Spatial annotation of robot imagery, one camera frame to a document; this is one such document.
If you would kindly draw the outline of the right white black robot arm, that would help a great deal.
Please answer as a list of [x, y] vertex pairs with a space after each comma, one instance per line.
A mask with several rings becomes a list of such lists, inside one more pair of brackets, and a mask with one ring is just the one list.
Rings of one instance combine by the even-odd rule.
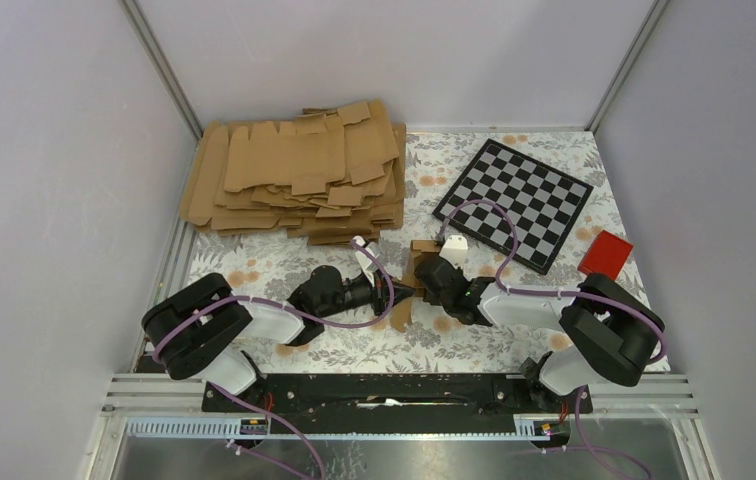
[[666, 354], [663, 321], [614, 280], [588, 275], [574, 291], [508, 288], [494, 277], [468, 279], [440, 256], [414, 269], [427, 302], [465, 325], [520, 324], [563, 332], [571, 346], [528, 361], [527, 396], [551, 412], [574, 390], [592, 384], [633, 387]]

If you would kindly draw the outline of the brown cardboard box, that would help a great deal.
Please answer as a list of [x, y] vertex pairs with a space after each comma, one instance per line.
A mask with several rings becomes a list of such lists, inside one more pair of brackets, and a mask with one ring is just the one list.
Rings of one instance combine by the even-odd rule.
[[414, 270], [418, 264], [428, 257], [437, 256], [441, 246], [434, 240], [412, 240], [410, 243], [409, 256], [402, 277], [402, 283], [412, 287], [414, 294], [400, 301], [392, 310], [390, 325], [400, 333], [405, 333], [412, 325], [412, 306], [415, 299], [423, 299], [425, 288], [415, 277]]

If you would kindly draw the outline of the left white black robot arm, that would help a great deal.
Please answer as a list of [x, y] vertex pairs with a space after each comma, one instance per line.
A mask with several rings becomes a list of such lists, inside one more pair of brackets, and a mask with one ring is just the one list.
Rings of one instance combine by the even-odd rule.
[[265, 387], [247, 354], [229, 352], [235, 339], [306, 345], [324, 332], [331, 316], [365, 306], [381, 316], [414, 293], [378, 271], [345, 279], [337, 268], [320, 266], [278, 304], [235, 295], [221, 274], [212, 273], [152, 307], [141, 328], [154, 347], [154, 361], [171, 379], [212, 382], [236, 408], [250, 411], [263, 401]]

